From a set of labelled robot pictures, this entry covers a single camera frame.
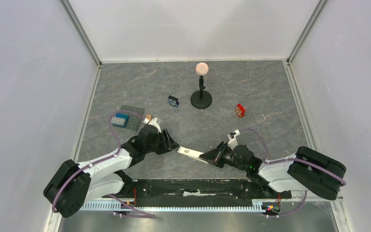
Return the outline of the white remote control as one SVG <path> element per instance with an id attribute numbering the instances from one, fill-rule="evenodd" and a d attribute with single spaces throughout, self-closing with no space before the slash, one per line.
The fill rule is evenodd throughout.
<path id="1" fill-rule="evenodd" d="M 204 159 L 201 158 L 201 155 L 203 154 L 203 152 L 199 152 L 199 151 L 196 151 L 196 150 L 192 150 L 192 149 L 180 146 L 177 150 L 177 153 L 179 153 L 181 155 L 184 155 L 184 156 L 187 156 L 189 158 L 192 158 L 194 160 L 203 162 L 205 164 L 208 164 L 207 161 L 205 161 Z"/>

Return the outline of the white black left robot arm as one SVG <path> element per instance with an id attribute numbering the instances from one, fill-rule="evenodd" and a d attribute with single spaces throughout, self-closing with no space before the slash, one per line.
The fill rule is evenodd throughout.
<path id="1" fill-rule="evenodd" d="M 132 193 L 132 184 L 125 169 L 143 161 L 149 153 L 161 155 L 179 147 L 166 129 L 145 125 L 138 135 L 106 155 L 80 163 L 71 159 L 63 162 L 44 188 L 43 196 L 52 211 L 64 218 L 91 200 L 109 194 L 127 197 Z"/>

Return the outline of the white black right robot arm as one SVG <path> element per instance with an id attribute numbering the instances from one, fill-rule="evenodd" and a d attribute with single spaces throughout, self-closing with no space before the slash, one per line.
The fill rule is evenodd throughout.
<path id="1" fill-rule="evenodd" d="M 346 167 L 306 146 L 284 159 L 260 159 L 246 145 L 230 148 L 221 142 L 217 148 L 198 156 L 223 168 L 225 165 L 245 172 L 260 195 L 272 198 L 291 191 L 310 191 L 320 198 L 335 200 L 346 185 Z"/>

